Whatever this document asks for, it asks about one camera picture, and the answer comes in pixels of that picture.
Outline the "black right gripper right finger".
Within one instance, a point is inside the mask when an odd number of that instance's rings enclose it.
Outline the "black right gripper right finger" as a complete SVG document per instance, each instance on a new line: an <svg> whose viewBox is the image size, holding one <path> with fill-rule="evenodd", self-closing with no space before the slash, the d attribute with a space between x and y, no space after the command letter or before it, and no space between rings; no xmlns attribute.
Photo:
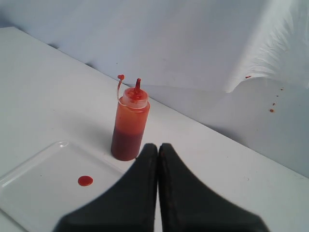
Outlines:
<svg viewBox="0 0 309 232"><path fill-rule="evenodd" d="M160 146L157 174L163 231L268 231L258 215L229 202L202 183L171 144Z"/></svg>

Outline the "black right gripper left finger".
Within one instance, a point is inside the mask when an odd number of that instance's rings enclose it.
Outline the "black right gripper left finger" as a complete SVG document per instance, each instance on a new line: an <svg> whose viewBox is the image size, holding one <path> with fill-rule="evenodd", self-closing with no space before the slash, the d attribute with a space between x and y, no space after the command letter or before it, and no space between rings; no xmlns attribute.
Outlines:
<svg viewBox="0 0 309 232"><path fill-rule="evenodd" d="M110 189L63 216L54 231L154 231L157 155L156 145L145 144L136 161Z"/></svg>

